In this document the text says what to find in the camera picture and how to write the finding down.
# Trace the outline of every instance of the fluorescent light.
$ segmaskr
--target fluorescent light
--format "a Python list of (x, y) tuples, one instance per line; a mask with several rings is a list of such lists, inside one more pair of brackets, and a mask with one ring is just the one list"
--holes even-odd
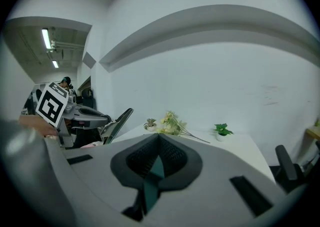
[(42, 29), (42, 36), (43, 36), (45, 47), (47, 49), (51, 49), (48, 29)]
[(52, 62), (53, 62), (54, 67), (59, 68), (57, 61), (52, 61)]

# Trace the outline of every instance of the potted plant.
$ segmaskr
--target potted plant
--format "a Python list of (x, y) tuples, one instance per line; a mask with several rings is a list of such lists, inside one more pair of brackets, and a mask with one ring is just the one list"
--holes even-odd
[(146, 123), (143, 125), (145, 130), (148, 130), (150, 132), (155, 131), (156, 130), (156, 126), (157, 124), (155, 123), (155, 119), (154, 118), (148, 118), (146, 120)]
[(215, 124), (214, 131), (217, 131), (216, 139), (218, 141), (223, 142), (224, 140), (226, 140), (227, 135), (234, 134), (232, 131), (226, 129), (227, 126), (228, 126), (227, 123)]

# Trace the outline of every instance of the small succulent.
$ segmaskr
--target small succulent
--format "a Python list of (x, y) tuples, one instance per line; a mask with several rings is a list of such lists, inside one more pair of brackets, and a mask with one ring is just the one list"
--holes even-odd
[(146, 130), (147, 127), (156, 127), (157, 124), (155, 123), (155, 119), (154, 118), (148, 118), (146, 120), (146, 123), (143, 125), (144, 126), (144, 129)]
[(217, 131), (219, 135), (221, 136), (226, 136), (226, 135), (230, 135), (230, 134), (234, 134), (232, 131), (226, 129), (227, 127), (227, 123), (224, 123), (224, 124), (215, 124), (215, 130), (214, 131)]

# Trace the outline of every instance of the hand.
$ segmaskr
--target hand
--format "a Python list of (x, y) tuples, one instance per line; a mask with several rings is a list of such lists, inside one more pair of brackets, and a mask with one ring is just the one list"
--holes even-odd
[(19, 123), (26, 128), (34, 128), (42, 136), (57, 136), (55, 128), (38, 115), (20, 115)]

